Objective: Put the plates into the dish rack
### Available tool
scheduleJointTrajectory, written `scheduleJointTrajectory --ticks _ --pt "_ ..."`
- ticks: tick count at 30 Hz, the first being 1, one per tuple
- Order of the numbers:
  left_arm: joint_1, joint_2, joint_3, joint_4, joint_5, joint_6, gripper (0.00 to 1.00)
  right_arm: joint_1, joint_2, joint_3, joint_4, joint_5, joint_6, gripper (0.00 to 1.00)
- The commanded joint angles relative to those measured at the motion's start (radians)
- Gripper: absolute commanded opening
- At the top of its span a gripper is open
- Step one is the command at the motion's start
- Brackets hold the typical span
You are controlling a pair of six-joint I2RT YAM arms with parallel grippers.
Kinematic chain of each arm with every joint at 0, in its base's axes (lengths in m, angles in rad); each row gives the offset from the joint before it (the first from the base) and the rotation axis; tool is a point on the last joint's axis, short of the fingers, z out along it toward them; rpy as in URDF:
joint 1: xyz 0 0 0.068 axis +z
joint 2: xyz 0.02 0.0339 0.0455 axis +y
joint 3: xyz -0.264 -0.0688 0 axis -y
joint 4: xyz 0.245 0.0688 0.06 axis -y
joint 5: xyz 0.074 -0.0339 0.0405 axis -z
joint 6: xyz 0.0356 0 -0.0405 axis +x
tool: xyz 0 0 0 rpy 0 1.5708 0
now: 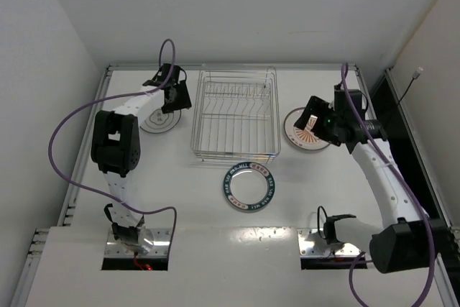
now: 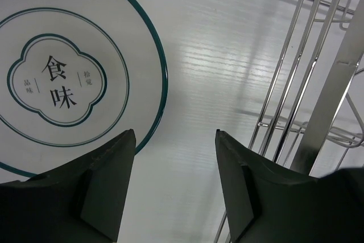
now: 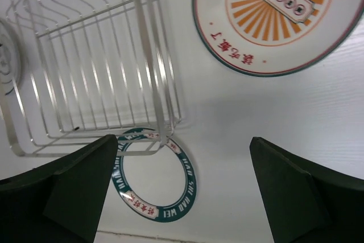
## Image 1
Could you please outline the white plate orange sunburst motif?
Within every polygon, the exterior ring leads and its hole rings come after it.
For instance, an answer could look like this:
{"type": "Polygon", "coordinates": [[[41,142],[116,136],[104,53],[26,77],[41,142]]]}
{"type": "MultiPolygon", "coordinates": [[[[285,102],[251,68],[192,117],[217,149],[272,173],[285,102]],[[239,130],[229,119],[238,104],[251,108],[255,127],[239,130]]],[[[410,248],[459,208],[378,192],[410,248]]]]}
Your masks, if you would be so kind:
{"type": "Polygon", "coordinates": [[[305,129],[299,129],[294,123],[300,118],[304,108],[293,109],[284,119],[283,129],[285,136],[291,144],[307,151],[319,151],[327,148],[330,144],[319,139],[312,133],[312,128],[316,123],[317,117],[311,116],[305,129]]]}

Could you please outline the white plate grey flower motif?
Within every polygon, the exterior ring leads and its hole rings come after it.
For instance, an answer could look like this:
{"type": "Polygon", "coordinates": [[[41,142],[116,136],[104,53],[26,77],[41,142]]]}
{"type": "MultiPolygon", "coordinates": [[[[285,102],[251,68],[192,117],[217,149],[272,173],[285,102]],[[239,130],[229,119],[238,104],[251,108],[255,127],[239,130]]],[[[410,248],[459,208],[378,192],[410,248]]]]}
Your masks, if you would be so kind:
{"type": "Polygon", "coordinates": [[[180,121],[181,110],[164,114],[161,109],[156,109],[140,125],[140,129],[150,134],[162,134],[169,132],[180,121]]]}

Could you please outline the white plate dark blue rim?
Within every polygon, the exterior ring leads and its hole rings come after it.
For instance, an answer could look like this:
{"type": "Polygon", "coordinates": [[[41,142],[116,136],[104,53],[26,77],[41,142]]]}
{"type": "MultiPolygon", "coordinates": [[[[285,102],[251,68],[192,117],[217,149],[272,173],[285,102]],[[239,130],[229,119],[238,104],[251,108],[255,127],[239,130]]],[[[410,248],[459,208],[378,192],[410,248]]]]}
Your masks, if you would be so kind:
{"type": "Polygon", "coordinates": [[[264,165],[240,162],[225,174],[223,192],[226,201],[242,212],[257,212],[266,207],[275,194],[275,179],[264,165]]]}

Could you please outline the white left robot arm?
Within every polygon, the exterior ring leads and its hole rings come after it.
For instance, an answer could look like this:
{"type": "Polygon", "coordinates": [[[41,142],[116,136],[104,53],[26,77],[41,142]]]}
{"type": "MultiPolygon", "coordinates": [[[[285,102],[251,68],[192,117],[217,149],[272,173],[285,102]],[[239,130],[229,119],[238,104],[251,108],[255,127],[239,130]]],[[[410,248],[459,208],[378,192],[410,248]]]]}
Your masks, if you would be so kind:
{"type": "Polygon", "coordinates": [[[194,111],[192,148],[202,160],[232,160],[224,178],[224,197],[237,210],[264,209],[275,194],[266,163],[280,153],[277,71],[203,70],[196,100],[188,75],[162,64],[123,105],[96,114],[91,159],[102,172],[112,203],[105,209],[114,239],[136,255],[149,255],[155,235],[145,226],[134,169],[141,158],[139,133],[165,133],[183,110],[194,111]]]}

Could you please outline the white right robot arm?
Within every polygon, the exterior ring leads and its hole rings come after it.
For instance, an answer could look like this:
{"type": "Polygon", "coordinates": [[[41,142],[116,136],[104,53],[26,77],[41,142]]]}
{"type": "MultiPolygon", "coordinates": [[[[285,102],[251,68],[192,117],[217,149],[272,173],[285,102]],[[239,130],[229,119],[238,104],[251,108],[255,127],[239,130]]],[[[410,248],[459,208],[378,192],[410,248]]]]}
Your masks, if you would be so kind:
{"type": "Polygon", "coordinates": [[[362,169],[381,214],[381,227],[364,224],[352,214],[327,216],[323,238],[327,244],[350,242],[364,250],[381,273],[429,267],[445,245],[435,240],[446,235],[447,228],[439,220],[431,220],[412,200],[392,160],[384,128],[376,119],[367,120],[364,110],[352,109],[361,100],[360,91],[340,88],[334,91],[333,103],[311,96],[294,124],[305,129],[314,116],[311,131],[315,136],[332,145],[346,145],[362,169]]]}

